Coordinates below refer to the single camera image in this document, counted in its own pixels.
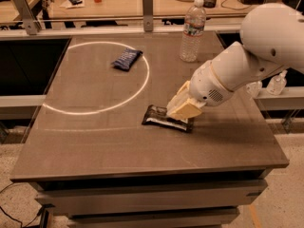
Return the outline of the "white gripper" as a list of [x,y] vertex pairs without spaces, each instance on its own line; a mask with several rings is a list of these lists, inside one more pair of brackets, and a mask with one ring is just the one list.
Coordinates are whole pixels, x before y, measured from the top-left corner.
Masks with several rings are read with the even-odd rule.
[[202,113],[206,106],[218,106],[229,100],[234,92],[227,89],[216,74],[211,60],[206,61],[186,81],[167,104],[167,116],[185,120]]

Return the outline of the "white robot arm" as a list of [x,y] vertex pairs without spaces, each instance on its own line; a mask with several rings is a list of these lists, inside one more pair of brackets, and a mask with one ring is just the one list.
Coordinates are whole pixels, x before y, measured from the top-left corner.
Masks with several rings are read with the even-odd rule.
[[242,86],[293,68],[304,70],[304,14],[284,4],[267,3],[251,10],[234,42],[197,68],[167,105],[167,116],[184,120],[206,106],[230,99]]

